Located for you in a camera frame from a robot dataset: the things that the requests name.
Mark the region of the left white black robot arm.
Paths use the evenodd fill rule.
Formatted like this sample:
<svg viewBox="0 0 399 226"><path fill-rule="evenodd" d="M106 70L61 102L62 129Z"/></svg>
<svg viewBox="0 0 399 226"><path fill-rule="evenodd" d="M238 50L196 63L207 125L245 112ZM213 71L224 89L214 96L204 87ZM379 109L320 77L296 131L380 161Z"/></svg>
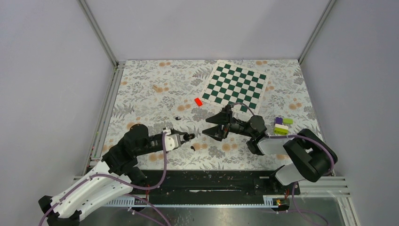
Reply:
<svg viewBox="0 0 399 226"><path fill-rule="evenodd" d="M150 136L147 126L135 124L101 160L71 187L55 196L45 195L38 203L44 215L39 225L77 226L90 213L109 201L134 192L159 188L167 174L167 152L181 147L196 136L173 128ZM163 172L158 183L149 186L137 167L138 157L163 152Z"/></svg>

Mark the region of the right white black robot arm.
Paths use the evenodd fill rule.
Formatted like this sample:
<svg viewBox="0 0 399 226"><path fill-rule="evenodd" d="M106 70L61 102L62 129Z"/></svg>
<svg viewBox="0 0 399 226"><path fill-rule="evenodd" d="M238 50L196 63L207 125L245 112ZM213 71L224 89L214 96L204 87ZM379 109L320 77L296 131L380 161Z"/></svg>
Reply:
<svg viewBox="0 0 399 226"><path fill-rule="evenodd" d="M291 164L276 169L271 176L270 188L281 194L294 182L307 180L317 182L329 174L338 161L337 155L311 130L303 129L297 134L271 136L267 133L264 119L252 115L248 121L233 117L233 104L206 118L214 127L205 129L203 134L217 141L222 141L231 133L249 137L246 142L249 151L255 155L268 153L286 154Z"/></svg>

